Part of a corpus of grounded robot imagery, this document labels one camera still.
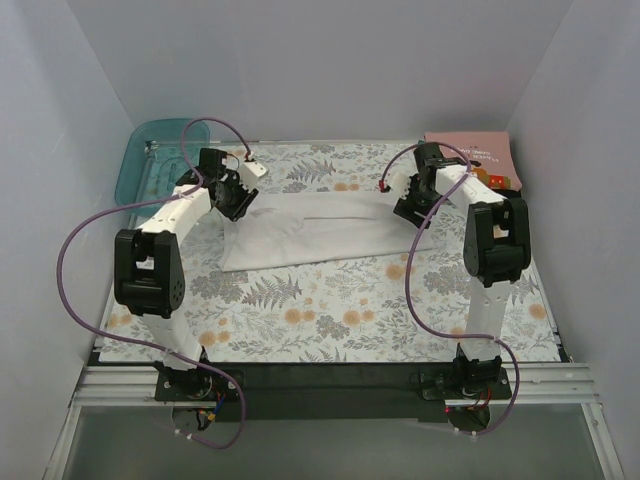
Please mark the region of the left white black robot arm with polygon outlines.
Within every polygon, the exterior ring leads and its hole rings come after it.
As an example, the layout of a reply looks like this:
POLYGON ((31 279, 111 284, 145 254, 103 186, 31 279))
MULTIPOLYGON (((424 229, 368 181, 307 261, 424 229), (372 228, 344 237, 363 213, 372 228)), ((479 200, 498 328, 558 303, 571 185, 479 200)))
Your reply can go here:
POLYGON ((141 226, 115 237, 115 300, 141 320, 163 353, 162 364, 173 370, 192 369, 203 353, 176 315, 186 294, 181 243, 213 209, 232 222, 242 218, 267 173, 251 158, 231 168, 227 157, 219 149, 201 149, 198 165, 177 180, 174 199, 141 226))

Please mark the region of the white t shirt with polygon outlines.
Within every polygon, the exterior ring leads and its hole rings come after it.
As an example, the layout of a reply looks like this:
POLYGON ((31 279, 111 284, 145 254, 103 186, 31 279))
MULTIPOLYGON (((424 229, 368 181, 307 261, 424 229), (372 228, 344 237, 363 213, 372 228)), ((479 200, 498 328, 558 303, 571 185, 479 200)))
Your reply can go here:
POLYGON ((417 233, 378 192, 260 194, 244 217, 225 220, 224 272, 407 253, 417 233))

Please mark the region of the aluminium frame rail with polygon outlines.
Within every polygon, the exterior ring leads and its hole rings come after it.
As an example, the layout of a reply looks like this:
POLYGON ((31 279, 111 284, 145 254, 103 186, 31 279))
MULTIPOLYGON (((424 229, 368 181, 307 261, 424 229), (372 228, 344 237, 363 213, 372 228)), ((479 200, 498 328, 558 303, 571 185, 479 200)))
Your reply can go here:
POLYGON ((620 479, 589 368, 507 368, 473 413, 429 364, 227 364, 244 402, 147 365, 82 374, 49 479, 620 479))

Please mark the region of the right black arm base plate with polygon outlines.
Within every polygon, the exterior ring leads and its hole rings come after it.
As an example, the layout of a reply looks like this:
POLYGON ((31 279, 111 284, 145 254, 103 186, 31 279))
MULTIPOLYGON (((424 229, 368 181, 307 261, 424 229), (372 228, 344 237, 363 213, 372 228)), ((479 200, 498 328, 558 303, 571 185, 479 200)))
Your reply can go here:
POLYGON ((512 389, 500 357, 469 361, 457 357, 451 363, 422 365, 410 376, 426 400, 509 400, 512 389))

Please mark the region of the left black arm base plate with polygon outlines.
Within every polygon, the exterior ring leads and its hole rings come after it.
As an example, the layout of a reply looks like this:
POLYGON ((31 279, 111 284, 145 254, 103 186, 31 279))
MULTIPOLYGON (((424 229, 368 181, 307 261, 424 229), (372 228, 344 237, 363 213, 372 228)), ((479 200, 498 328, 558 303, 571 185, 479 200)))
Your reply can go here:
POLYGON ((160 361, 153 362, 158 372, 154 399, 162 402, 239 401, 237 389, 226 377, 199 367, 175 370, 160 361))

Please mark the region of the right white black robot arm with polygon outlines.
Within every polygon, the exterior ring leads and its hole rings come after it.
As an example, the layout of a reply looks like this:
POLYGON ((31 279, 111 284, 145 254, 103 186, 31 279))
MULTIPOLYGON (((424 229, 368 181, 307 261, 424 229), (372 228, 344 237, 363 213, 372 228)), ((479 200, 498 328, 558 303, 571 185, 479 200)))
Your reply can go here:
MULTIPOLYGON (((438 332, 418 316, 411 297, 410 274, 405 274, 407 306, 416 323, 430 334, 453 339, 462 362, 481 363, 500 359, 508 351, 501 339, 506 303, 531 263, 529 212, 521 198, 507 198, 490 189, 472 174, 473 164, 463 150, 445 142, 423 142, 401 151, 412 151, 416 173, 383 170, 379 190, 396 195, 394 213, 417 227, 407 265, 411 266, 421 237, 436 213, 449 202, 466 218, 462 258, 471 277, 469 318, 462 334, 438 332)), ((396 154, 392 160, 400 159, 396 154)))

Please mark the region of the floral table mat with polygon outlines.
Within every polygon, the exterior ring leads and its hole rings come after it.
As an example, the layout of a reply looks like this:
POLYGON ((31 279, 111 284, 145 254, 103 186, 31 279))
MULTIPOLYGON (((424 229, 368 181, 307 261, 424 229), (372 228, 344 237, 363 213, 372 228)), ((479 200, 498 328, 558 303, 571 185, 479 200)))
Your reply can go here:
MULTIPOLYGON (((381 171, 414 143, 254 144, 269 169, 260 194, 376 191, 381 171)), ((180 247, 186 295, 176 312, 212 361, 443 361, 455 342, 412 319, 404 295, 407 253, 249 272, 218 268, 223 218, 203 217, 180 247)), ((445 205, 429 229, 437 248, 416 253, 412 300, 421 320, 460 334, 470 277, 461 246, 465 219, 445 205)), ((555 326, 532 267, 506 303, 501 337, 519 362, 558 362, 555 326)))

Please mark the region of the teal plastic basket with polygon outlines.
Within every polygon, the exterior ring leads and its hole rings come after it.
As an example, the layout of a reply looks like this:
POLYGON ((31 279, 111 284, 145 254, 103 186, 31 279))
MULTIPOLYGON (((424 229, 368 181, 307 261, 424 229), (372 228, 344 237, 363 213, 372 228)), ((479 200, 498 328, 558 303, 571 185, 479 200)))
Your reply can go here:
POLYGON ((179 178, 198 164, 199 152, 209 145, 210 130, 187 118, 153 120, 140 125, 129 138, 115 189, 117 205, 170 196, 179 178))

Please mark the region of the black folded t shirt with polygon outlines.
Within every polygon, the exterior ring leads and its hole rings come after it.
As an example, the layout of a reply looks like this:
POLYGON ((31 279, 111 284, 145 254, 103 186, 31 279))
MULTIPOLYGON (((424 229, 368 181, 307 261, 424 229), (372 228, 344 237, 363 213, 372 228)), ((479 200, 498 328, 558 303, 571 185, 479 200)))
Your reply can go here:
POLYGON ((511 189, 499 189, 497 190, 497 193, 499 193, 500 195, 504 196, 505 198, 508 199, 514 199, 514 198, 521 198, 522 194, 520 191, 515 191, 515 190, 511 190, 511 189))

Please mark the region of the pink folded printed t shirt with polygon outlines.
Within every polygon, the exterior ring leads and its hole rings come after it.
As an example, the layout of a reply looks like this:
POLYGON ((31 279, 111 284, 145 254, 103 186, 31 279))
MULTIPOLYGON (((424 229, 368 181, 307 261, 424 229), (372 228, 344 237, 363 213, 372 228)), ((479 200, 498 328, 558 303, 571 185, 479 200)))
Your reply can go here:
POLYGON ((520 192, 522 182, 513 162, 506 131, 426 132, 426 142, 454 145, 470 159, 472 173, 493 190, 520 192))

